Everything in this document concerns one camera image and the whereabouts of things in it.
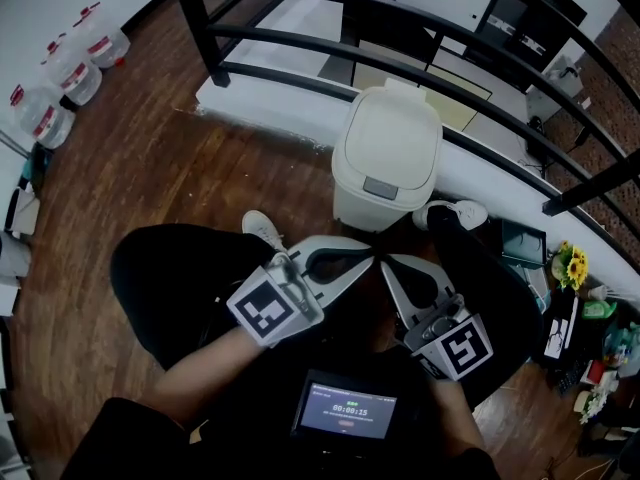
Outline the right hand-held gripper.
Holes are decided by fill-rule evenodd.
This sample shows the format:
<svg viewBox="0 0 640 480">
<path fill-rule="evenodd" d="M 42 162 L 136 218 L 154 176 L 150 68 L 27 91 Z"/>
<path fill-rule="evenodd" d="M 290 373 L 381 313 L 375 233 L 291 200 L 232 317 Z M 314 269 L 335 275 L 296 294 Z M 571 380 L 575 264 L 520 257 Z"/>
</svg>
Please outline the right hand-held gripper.
<svg viewBox="0 0 640 480">
<path fill-rule="evenodd" d="M 432 378 L 461 380 L 493 356 L 480 316 L 468 311 L 460 294 L 454 295 L 440 265 L 406 254 L 389 254 L 387 260 L 380 264 L 382 274 L 400 320 L 410 329 L 404 345 Z M 444 302 L 418 322 L 411 301 Z"/>
</svg>

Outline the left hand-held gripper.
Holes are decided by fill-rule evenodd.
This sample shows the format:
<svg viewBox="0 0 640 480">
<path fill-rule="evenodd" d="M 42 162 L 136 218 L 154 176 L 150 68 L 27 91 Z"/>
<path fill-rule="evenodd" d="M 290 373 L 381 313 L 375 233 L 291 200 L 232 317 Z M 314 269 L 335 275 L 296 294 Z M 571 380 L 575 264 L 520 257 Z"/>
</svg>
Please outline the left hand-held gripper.
<svg viewBox="0 0 640 480">
<path fill-rule="evenodd" d="M 296 264 L 315 264 L 309 286 L 283 252 L 259 266 L 227 300 L 238 323 L 262 347 L 306 331 L 324 320 L 332 306 L 372 266 L 373 249 L 344 236 L 314 235 L 292 247 Z"/>
</svg>

